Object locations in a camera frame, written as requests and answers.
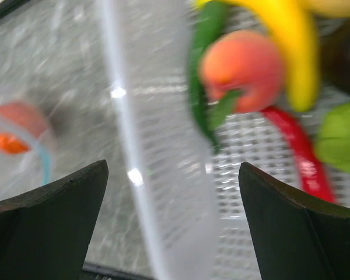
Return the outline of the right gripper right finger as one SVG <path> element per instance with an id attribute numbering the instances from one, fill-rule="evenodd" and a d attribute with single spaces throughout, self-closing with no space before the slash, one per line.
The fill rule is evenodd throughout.
<path id="1" fill-rule="evenodd" d="M 350 208 L 247 162 L 239 186 L 262 279 L 350 279 Z"/>

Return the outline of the orange toy pumpkin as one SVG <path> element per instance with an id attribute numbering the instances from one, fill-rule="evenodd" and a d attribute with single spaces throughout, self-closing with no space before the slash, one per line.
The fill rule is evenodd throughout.
<path id="1" fill-rule="evenodd" d="M 34 105 L 20 100 L 0 105 L 0 119 L 13 124 L 21 131 L 29 133 L 35 139 L 40 139 L 50 129 L 49 121 Z M 0 151 L 9 155 L 18 155 L 31 150 L 25 140 L 17 133 L 0 129 Z"/>

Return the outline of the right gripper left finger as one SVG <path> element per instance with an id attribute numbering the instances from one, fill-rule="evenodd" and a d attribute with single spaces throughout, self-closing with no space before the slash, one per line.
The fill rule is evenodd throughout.
<path id="1" fill-rule="evenodd" d="M 108 177 L 99 160 L 0 201 L 0 279 L 78 279 Z"/>

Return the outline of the clear zip top bag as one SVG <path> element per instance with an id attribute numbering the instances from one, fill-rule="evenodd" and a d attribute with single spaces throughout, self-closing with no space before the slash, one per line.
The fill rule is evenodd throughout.
<path id="1" fill-rule="evenodd" d="M 0 201 L 48 184 L 54 165 L 44 109 L 22 88 L 0 86 Z"/>

